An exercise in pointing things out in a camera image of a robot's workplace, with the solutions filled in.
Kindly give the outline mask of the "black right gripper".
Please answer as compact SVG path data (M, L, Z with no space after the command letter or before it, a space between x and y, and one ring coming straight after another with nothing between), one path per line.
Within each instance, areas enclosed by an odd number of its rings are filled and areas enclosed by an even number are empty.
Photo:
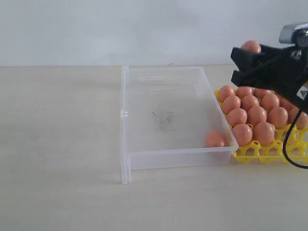
M231 59L238 67L231 82L237 87L273 90L291 104L308 112L308 48L275 48L260 44L255 53L233 47Z

